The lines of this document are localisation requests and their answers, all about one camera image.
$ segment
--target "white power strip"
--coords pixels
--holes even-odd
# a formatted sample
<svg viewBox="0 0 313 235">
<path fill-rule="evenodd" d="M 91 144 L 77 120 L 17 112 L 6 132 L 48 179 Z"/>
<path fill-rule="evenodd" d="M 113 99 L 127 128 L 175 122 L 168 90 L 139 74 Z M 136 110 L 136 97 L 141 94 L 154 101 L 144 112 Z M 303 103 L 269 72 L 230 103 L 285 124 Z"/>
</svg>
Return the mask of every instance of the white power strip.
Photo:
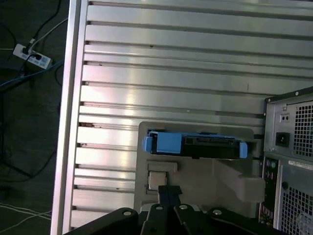
<svg viewBox="0 0 313 235">
<path fill-rule="evenodd" d="M 17 44 L 16 47 L 14 48 L 13 55 L 16 55 L 16 56 L 26 60 L 29 57 L 29 54 L 23 53 L 24 48 L 25 47 L 23 45 Z M 27 60 L 28 62 L 30 62 L 34 65 L 37 65 L 43 69 L 47 69 L 52 64 L 52 59 L 50 59 L 49 57 L 46 57 L 40 53 L 37 53 L 34 50 L 31 53 L 36 54 L 36 55 L 40 55 L 41 58 L 40 58 L 40 60 L 37 60 L 35 56 L 31 56 Z"/>
</svg>

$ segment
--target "cable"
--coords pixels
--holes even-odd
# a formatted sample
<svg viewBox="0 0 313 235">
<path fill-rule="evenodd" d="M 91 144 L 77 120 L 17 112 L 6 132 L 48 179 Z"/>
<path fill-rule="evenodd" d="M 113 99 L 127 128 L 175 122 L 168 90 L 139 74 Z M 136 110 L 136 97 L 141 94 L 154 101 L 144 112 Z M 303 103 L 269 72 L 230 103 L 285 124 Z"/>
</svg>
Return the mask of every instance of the cable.
<svg viewBox="0 0 313 235">
<path fill-rule="evenodd" d="M 62 60 L 62 61 L 59 61 L 59 62 L 57 62 L 57 63 L 55 63 L 54 65 L 50 66 L 49 68 L 47 68 L 47 69 L 45 69 L 45 70 L 42 70 L 42 71 L 39 71 L 39 72 L 35 72 L 35 73 L 29 74 L 29 75 L 26 75 L 26 76 L 23 76 L 23 77 L 16 77 L 16 78 L 13 78 L 13 79 L 11 79 L 11 80 L 9 80 L 9 81 L 6 81 L 6 82 L 0 84 L 0 87 L 3 87 L 4 85 L 6 85 L 6 84 L 8 84 L 8 83 L 11 83 L 11 82 L 14 82 L 14 81 L 18 81 L 18 80 L 21 80 L 21 79 L 26 79 L 26 78 L 28 78 L 28 77 L 32 77 L 32 76 L 38 75 L 38 74 L 40 74 L 40 73 L 49 71 L 50 69 L 52 69 L 53 67 L 57 66 L 57 65 L 60 64 L 60 63 L 63 63 L 63 60 Z"/>
<path fill-rule="evenodd" d="M 21 211 L 21 210 L 17 210 L 17 209 L 14 209 L 14 208 L 11 208 L 11 207 L 6 207 L 6 206 L 2 206 L 0 205 L 0 208 L 7 208 L 9 210 L 12 210 L 12 211 L 15 211 L 15 212 L 19 212 L 19 213 L 22 213 L 22 214 L 31 214 L 31 215 L 38 215 L 39 213 L 32 213 L 32 212 L 26 212 L 26 211 Z M 51 220 L 51 218 L 48 218 L 48 217 L 45 217 L 44 215 L 39 215 L 40 218 L 42 219 L 47 219 L 47 220 Z"/>
<path fill-rule="evenodd" d="M 5 204 L 5 203 L 1 203 L 1 202 L 0 202 L 0 205 L 6 206 L 6 207 L 12 207 L 12 208 L 17 209 L 17 210 L 25 210 L 25 211 L 33 212 L 33 213 L 35 213 L 35 214 L 40 214 L 40 212 L 38 212 L 38 211 L 33 211 L 33 210 L 31 210 L 31 209 L 28 209 L 28 208 L 15 207 L 15 206 L 12 206 L 12 205 L 10 205 L 10 204 Z"/>
<path fill-rule="evenodd" d="M 43 165 L 43 167 L 40 168 L 32 177 L 29 177 L 29 178 L 24 179 L 24 180 L 0 180 L 0 182 L 19 183 L 19 182 L 25 182 L 25 181 L 34 179 L 35 177 L 37 177 L 37 176 L 46 168 L 46 166 L 48 165 L 48 163 L 50 162 L 50 160 L 52 159 L 52 157 L 53 157 L 56 153 L 57 153 L 57 151 L 54 150 L 54 151 L 52 152 L 52 154 L 49 156 L 49 158 L 47 159 L 46 163 Z"/>
<path fill-rule="evenodd" d="M 29 48 L 28 51 L 32 51 L 34 46 L 40 42 L 42 39 L 44 39 L 46 36 L 48 36 L 53 30 L 55 30 L 57 27 L 59 27 L 61 24 L 63 24 L 65 21 L 67 21 L 68 18 L 62 20 L 60 23 L 58 23 L 56 26 L 54 26 L 48 33 L 46 33 L 44 36 L 42 36 L 40 39 L 38 39 L 36 42 L 33 43 L 33 45 Z"/>
<path fill-rule="evenodd" d="M 16 44 L 17 44 L 17 41 L 16 41 L 16 37 L 14 36 L 14 34 L 12 33 L 12 31 L 6 26 L 4 25 L 3 23 L 0 23 L 2 25 L 2 27 L 4 27 L 8 32 L 9 34 L 11 35 L 12 39 L 13 39 L 13 48 L 15 48 Z M 11 58 L 13 54 L 10 54 L 10 56 L 6 59 L 6 60 L 9 60 Z"/>
<path fill-rule="evenodd" d="M 47 20 L 38 28 L 38 30 L 37 30 L 37 32 L 35 33 L 33 39 L 36 40 L 36 39 L 38 38 L 38 34 L 39 34 L 39 32 L 42 30 L 42 28 L 43 28 L 50 20 L 52 20 L 54 17 L 56 17 L 56 15 L 57 15 L 57 14 L 59 13 L 59 11 L 60 11 L 60 6 L 61 6 L 61 0 L 59 0 L 59 2 L 58 2 L 56 12 L 55 12 L 52 16 L 50 16 L 50 18 L 47 19 Z"/>
<path fill-rule="evenodd" d="M 2 231 L 0 231 L 0 234 L 4 233 L 4 232 L 6 232 L 6 231 L 8 231 L 8 230 L 10 230 L 10 229 L 12 229 L 12 228 L 15 228 L 15 227 L 19 226 L 20 224 L 24 223 L 25 221 L 27 221 L 27 220 L 29 220 L 29 219 L 31 219 L 31 218 L 34 218 L 34 217 L 37 217 L 37 216 L 40 216 L 40 215 L 43 215 L 43 214 L 47 214 L 47 213 L 50 213 L 50 212 L 51 212 L 51 211 L 47 211 L 47 212 L 40 213 L 40 214 L 37 214 L 37 215 L 33 215 L 33 216 L 30 216 L 30 217 L 28 217 L 28 218 L 26 218 L 26 219 L 23 219 L 20 223 L 18 223 L 18 224 L 16 224 L 16 225 L 13 225 L 13 226 L 11 226 L 11 227 L 9 227 L 9 228 L 6 228 L 6 229 L 4 229 L 4 230 L 2 230 Z"/>
<path fill-rule="evenodd" d="M 59 65 L 57 69 L 54 71 L 54 80 L 59 84 L 60 87 L 62 87 L 62 84 L 58 80 L 58 70 L 63 66 L 63 64 Z"/>
</svg>

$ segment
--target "black cable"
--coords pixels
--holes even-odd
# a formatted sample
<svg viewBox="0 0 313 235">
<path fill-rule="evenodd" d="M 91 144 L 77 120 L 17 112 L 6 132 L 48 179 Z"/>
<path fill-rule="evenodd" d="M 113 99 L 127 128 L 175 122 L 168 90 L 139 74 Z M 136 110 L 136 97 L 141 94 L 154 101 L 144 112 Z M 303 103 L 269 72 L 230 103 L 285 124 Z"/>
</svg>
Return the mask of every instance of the black cable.
<svg viewBox="0 0 313 235">
<path fill-rule="evenodd" d="M 43 28 L 50 20 L 52 20 L 54 17 L 56 17 L 56 15 L 57 15 L 57 14 L 59 13 L 59 11 L 60 11 L 60 7 L 61 7 L 61 0 L 59 0 L 59 2 L 58 2 L 58 6 L 57 6 L 56 12 L 55 12 L 49 19 L 47 19 L 47 20 L 38 28 L 38 30 L 37 30 L 37 32 L 35 33 L 33 39 L 36 40 L 36 39 L 38 38 L 38 34 L 39 34 L 39 32 L 42 30 L 42 28 Z"/>
<path fill-rule="evenodd" d="M 16 37 L 14 36 L 14 34 L 12 33 L 12 31 L 6 26 L 4 25 L 3 23 L 0 23 L 2 27 L 4 27 L 8 32 L 9 34 L 12 36 L 12 39 L 13 39 L 13 49 L 15 48 L 16 44 L 17 44 L 17 41 L 16 41 Z M 9 60 L 13 55 L 13 52 L 10 54 L 10 56 L 6 59 L 6 60 Z"/>
<path fill-rule="evenodd" d="M 42 168 L 40 168 L 35 174 L 33 174 L 31 177 L 27 178 L 27 179 L 23 179 L 23 180 L 0 180 L 0 182 L 6 182 L 6 183 L 17 183 L 17 182 L 25 182 L 28 180 L 32 180 L 35 177 L 37 177 L 45 168 L 46 166 L 49 164 L 49 162 L 51 161 L 51 159 L 53 158 L 54 155 L 56 155 L 57 151 L 54 150 L 52 152 L 52 154 L 49 156 L 49 158 L 47 159 L 46 163 L 43 165 Z"/>
<path fill-rule="evenodd" d="M 64 64 L 61 64 L 57 67 L 57 69 L 54 71 L 54 80 L 59 84 L 60 87 L 62 87 L 62 84 L 58 80 L 58 70 L 63 66 Z"/>
<path fill-rule="evenodd" d="M 24 68 L 24 66 L 26 65 L 26 63 L 27 63 L 27 61 L 32 57 L 32 56 L 34 56 L 35 54 L 30 54 L 28 57 L 27 57 L 27 59 L 24 61 L 24 63 L 22 64 L 22 66 L 21 66 L 21 68 L 20 68 L 20 70 L 19 70 L 19 72 L 18 72 L 18 75 L 16 75 L 16 77 L 15 78 L 17 78 L 19 75 L 20 75 L 20 73 L 22 72 L 22 70 L 23 70 L 23 68 Z"/>
</svg>

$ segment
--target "screw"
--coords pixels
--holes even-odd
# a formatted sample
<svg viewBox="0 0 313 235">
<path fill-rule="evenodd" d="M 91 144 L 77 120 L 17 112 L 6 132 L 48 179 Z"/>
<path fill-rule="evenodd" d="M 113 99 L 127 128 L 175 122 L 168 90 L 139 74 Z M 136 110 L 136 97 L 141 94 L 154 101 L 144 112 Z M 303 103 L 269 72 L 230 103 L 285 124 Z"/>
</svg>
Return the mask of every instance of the screw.
<svg viewBox="0 0 313 235">
<path fill-rule="evenodd" d="M 221 212 L 220 210 L 214 210 L 214 211 L 213 211 L 213 214 L 215 214 L 215 215 L 221 215 L 222 212 Z"/>
<path fill-rule="evenodd" d="M 124 212 L 123 213 L 123 215 L 125 215 L 125 216 L 129 216 L 129 215 L 131 215 L 132 213 L 130 212 L 130 211 L 127 211 L 127 212 Z"/>
<path fill-rule="evenodd" d="M 182 209 L 182 210 L 185 210 L 185 209 L 187 209 L 188 207 L 187 207 L 186 205 L 180 205 L 179 208 Z"/>
</svg>

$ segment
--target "metal panel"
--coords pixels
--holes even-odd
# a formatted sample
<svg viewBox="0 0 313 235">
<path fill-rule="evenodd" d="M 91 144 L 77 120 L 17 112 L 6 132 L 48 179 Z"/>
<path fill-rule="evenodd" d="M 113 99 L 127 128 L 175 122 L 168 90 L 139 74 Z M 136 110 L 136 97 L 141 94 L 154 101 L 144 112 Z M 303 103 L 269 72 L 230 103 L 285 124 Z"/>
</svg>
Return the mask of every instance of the metal panel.
<svg viewBox="0 0 313 235">
<path fill-rule="evenodd" d="M 70 12 L 54 235 L 133 207 L 142 121 L 261 135 L 265 97 L 313 86 L 311 2 L 71 0 Z"/>
<path fill-rule="evenodd" d="M 288 2 L 288 1 L 203 1 L 203 0 L 93 0 L 96 4 L 108 4 L 108 3 L 123 3 L 125 6 L 140 6 L 140 7 L 150 7 L 150 8 L 172 8 L 172 9 L 189 9 L 190 11 L 200 11 L 206 12 L 206 10 L 211 10 L 217 13 L 224 14 L 249 14 L 249 15 L 266 15 L 275 17 L 312 17 L 313 9 L 312 4 L 308 2 Z"/>
<path fill-rule="evenodd" d="M 310 76 L 309 73 L 311 73 L 311 70 L 295 70 L 282 68 L 282 70 L 279 71 L 279 68 L 277 67 L 272 68 L 274 69 L 272 73 L 277 73 L 279 75 L 285 74 L 287 76 L 290 76 L 291 74 L 295 73 L 297 75 L 302 74 L 305 76 Z M 262 66 L 259 66 L 258 69 L 260 69 L 260 72 L 263 74 L 270 73 L 270 71 L 264 71 L 265 69 Z M 187 72 L 85 65 L 83 70 L 83 81 L 190 89 L 207 88 L 208 90 L 213 91 L 255 94 L 280 94 L 289 91 L 287 86 L 282 85 L 282 83 L 284 83 L 285 81 L 285 79 L 283 78 L 272 79 L 264 78 L 260 75 L 258 77 L 257 75 L 247 76 L 246 74 L 229 75 L 208 73 L 210 72 Z M 295 80 L 295 78 L 293 77 L 289 81 L 289 83 L 295 89 L 302 89 L 311 85 L 312 81 L 305 79 Z"/>
<path fill-rule="evenodd" d="M 77 148 L 76 164 L 91 165 L 104 169 L 135 171 L 136 156 L 137 153 L 134 151 Z"/>
<path fill-rule="evenodd" d="M 247 73 L 260 73 L 272 75 L 285 75 L 285 76 L 300 76 L 310 77 L 309 70 L 303 69 L 290 69 L 290 68 L 276 68 L 269 67 L 266 70 L 261 66 L 254 65 L 237 65 L 237 64 L 221 64 L 215 62 L 191 61 L 182 59 L 168 59 L 168 58 L 141 58 L 135 56 L 118 56 L 118 55 L 99 55 L 99 54 L 85 54 L 85 61 L 96 61 L 105 63 L 120 63 L 120 64 L 136 64 L 136 65 L 150 65 L 160 67 L 176 67 L 184 69 L 198 69 L 198 70 L 211 70 L 211 71 L 235 71 L 240 74 Z"/>
<path fill-rule="evenodd" d="M 264 109 L 262 96 L 250 95 L 247 99 L 245 95 L 201 94 L 200 91 L 183 92 L 174 89 L 158 91 L 156 89 L 82 86 L 81 101 L 251 114 L 260 114 Z"/>
<path fill-rule="evenodd" d="M 111 212 L 121 207 L 132 208 L 134 206 L 134 194 L 74 189 L 73 206 L 78 209 L 103 212 Z"/>
<path fill-rule="evenodd" d="M 78 228 L 106 214 L 104 212 L 72 211 L 71 227 Z"/>
<path fill-rule="evenodd" d="M 302 41 L 301 46 L 296 47 L 298 41 L 290 39 L 182 32 L 108 25 L 87 25 L 86 40 L 307 57 L 312 57 L 311 52 L 313 50 L 313 42 L 309 41 Z"/>
<path fill-rule="evenodd" d="M 259 17 L 228 16 L 194 12 L 164 11 L 155 9 L 90 6 L 88 21 L 172 26 L 195 29 L 225 30 L 313 36 L 311 23 Z"/>
<path fill-rule="evenodd" d="M 250 64 L 259 66 L 284 66 L 294 68 L 313 68 L 312 60 L 304 58 L 292 57 L 268 57 L 266 55 L 240 55 L 240 54 L 220 54 L 217 52 L 201 52 L 201 51 L 182 51 L 174 50 L 172 48 L 155 48 L 145 46 L 131 46 L 131 45 L 102 45 L 95 42 L 90 42 L 85 45 L 86 53 L 94 54 L 112 54 L 112 55 L 131 55 L 143 57 L 156 58 L 175 58 L 196 61 L 211 61 L 221 63 L 236 63 L 236 64 Z"/>
</svg>

